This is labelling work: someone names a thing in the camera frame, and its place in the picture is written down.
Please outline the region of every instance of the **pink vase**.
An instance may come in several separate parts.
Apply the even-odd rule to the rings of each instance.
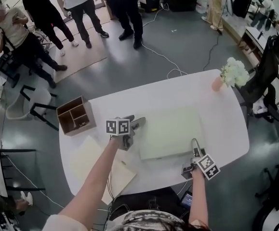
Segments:
[[[212,90],[219,91],[220,88],[222,87],[222,85],[223,85],[223,81],[222,81],[222,78],[219,76],[214,80],[211,87],[212,87]]]

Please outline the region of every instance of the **white chair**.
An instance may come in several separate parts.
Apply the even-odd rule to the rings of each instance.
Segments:
[[[24,90],[28,89],[33,91],[31,97],[27,96],[24,93]],[[21,120],[21,121],[30,121],[35,117],[39,118],[41,121],[45,122],[47,125],[59,131],[59,129],[44,118],[46,109],[56,110],[57,107],[49,105],[52,97],[57,97],[57,95],[49,93],[45,88],[33,88],[30,86],[24,85],[20,90],[16,100],[7,108],[6,117],[9,120]],[[24,102],[25,98],[29,101],[29,112],[24,113]]]

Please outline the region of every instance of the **black shoe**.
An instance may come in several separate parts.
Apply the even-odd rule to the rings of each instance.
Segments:
[[[92,48],[92,44],[90,43],[90,41],[87,41],[87,42],[86,42],[86,47],[87,47],[88,49],[91,49],[91,48]]]
[[[67,66],[65,65],[58,65],[56,71],[66,71],[67,70]]]
[[[109,34],[105,31],[103,31],[103,30],[102,30],[102,32],[99,32],[98,34],[101,35],[104,38],[109,38]]]
[[[125,39],[127,39],[128,37],[132,36],[134,33],[134,31],[124,31],[120,36],[119,36],[119,40],[123,41]]]
[[[134,40],[133,47],[134,47],[135,50],[141,47],[141,41],[142,40],[143,40],[142,38]]]
[[[57,84],[54,82],[53,79],[48,80],[48,84],[49,84],[50,88],[52,88],[52,89],[55,89],[57,86]]]

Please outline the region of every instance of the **white flower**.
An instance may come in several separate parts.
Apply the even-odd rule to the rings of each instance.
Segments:
[[[229,57],[227,64],[222,67],[221,78],[227,86],[244,86],[249,79],[249,73],[245,70],[243,62]]]

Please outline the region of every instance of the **jeans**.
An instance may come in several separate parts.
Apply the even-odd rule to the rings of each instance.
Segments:
[[[141,39],[143,35],[143,21],[138,12],[137,0],[107,0],[114,15],[119,19],[125,31],[132,31],[129,18],[133,24],[134,38]]]
[[[265,21],[266,21],[266,16],[264,14],[258,12],[257,15],[255,16],[255,18],[253,19],[251,26],[255,27],[257,25],[257,23],[259,22],[257,29],[258,29],[258,31],[260,31],[261,28],[263,27]]]
[[[70,29],[68,29],[68,27],[64,23],[59,12],[53,13],[51,18],[44,18],[41,23],[37,23],[38,28],[43,33],[45,33],[46,36],[49,37],[50,41],[53,42],[58,49],[61,50],[63,48],[63,44],[61,43],[60,39],[56,36],[53,30],[53,26],[51,24],[59,28],[70,42],[74,40],[74,37]]]
[[[109,220],[136,210],[159,210],[170,213],[184,221],[188,220],[189,209],[179,206],[179,197],[171,187],[149,192],[119,196],[112,205]]]
[[[13,51],[13,56],[15,60],[47,81],[52,81],[53,78],[37,64],[37,58],[41,58],[51,68],[58,70],[58,63],[45,52],[38,38],[32,33],[29,33],[25,41]]]
[[[83,12],[90,17],[92,24],[96,30],[96,32],[102,32],[102,26],[100,23],[100,19],[95,14],[95,4],[93,0],[87,0],[84,3],[77,5],[71,9],[69,9],[72,13],[72,17],[76,23],[77,29],[80,33],[81,39],[85,42],[89,42],[89,34],[85,28],[85,25],[82,22]]]

